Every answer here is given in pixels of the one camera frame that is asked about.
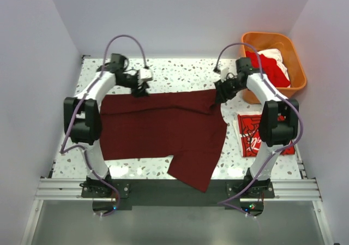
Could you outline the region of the dark maroon t shirt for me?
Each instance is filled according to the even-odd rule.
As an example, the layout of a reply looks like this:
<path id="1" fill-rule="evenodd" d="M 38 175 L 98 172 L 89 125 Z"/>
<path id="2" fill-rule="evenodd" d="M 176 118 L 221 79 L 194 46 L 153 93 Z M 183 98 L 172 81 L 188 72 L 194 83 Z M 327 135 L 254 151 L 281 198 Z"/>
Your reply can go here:
<path id="1" fill-rule="evenodd" d="M 107 95 L 100 109 L 104 160 L 172 156 L 168 174 L 206 192 L 227 130 L 215 97 L 214 89 Z"/>

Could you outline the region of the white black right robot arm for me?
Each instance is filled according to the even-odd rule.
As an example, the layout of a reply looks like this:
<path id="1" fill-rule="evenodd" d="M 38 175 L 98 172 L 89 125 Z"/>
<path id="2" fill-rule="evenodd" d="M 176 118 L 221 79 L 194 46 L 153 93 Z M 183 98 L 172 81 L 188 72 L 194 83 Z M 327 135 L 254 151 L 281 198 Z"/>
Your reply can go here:
<path id="1" fill-rule="evenodd" d="M 252 67 L 249 58 L 242 57 L 236 60 L 236 67 L 237 74 L 229 77 L 227 69 L 219 70 L 218 66 L 215 66 L 214 72 L 220 74 L 220 80 L 214 83 L 215 102 L 225 103 L 243 89 L 252 91 L 263 105 L 258 126 L 261 145 L 255 161 L 246 173 L 250 177 L 248 184 L 224 202 L 240 197 L 254 183 L 270 180 L 279 154 L 297 143 L 303 132 L 299 103 L 296 100 L 290 100 L 279 92 L 262 68 Z"/>

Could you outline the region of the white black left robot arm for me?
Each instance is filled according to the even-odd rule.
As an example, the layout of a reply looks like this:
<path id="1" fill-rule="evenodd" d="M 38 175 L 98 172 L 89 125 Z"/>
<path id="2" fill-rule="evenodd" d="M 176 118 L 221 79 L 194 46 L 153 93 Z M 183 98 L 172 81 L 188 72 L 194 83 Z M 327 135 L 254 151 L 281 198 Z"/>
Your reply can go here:
<path id="1" fill-rule="evenodd" d="M 133 97 L 145 97 L 148 95 L 148 82 L 153 79 L 148 65 L 143 65 L 133 74 L 128 73 L 128 65 L 127 57 L 113 53 L 110 61 L 103 62 L 96 70 L 87 87 L 63 102 L 65 137 L 60 153 L 69 151 L 66 147 L 68 140 L 74 143 L 74 148 L 81 150 L 87 168 L 86 180 L 81 187 L 99 198 L 119 198 L 118 190 L 112 186 L 109 168 L 101 156 L 101 103 L 114 86 L 129 88 Z"/>

